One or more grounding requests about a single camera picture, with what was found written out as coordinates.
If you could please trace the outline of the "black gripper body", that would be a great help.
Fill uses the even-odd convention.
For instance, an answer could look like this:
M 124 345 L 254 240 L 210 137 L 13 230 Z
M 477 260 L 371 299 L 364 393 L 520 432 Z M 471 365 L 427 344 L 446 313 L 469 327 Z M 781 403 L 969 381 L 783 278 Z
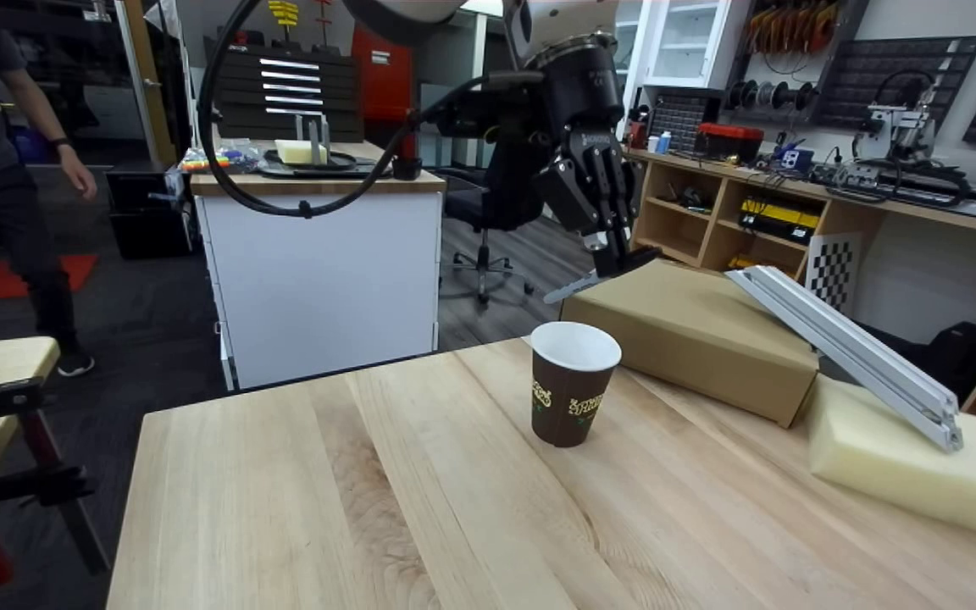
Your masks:
M 547 206 L 564 225 L 557 204 L 558 198 L 557 161 L 565 155 L 576 164 L 593 164 L 608 177 L 599 153 L 610 147 L 621 153 L 621 139 L 612 137 L 612 129 L 624 114 L 624 103 L 612 72 L 612 46 L 593 33 L 576 38 L 564 48 L 550 48 L 547 55 L 525 62 L 523 69 L 498 72 L 492 79 L 492 92 L 503 95 L 523 92 L 543 105 L 547 127 L 557 139 L 557 153 L 550 168 L 539 173 L 539 187 L 547 192 Z

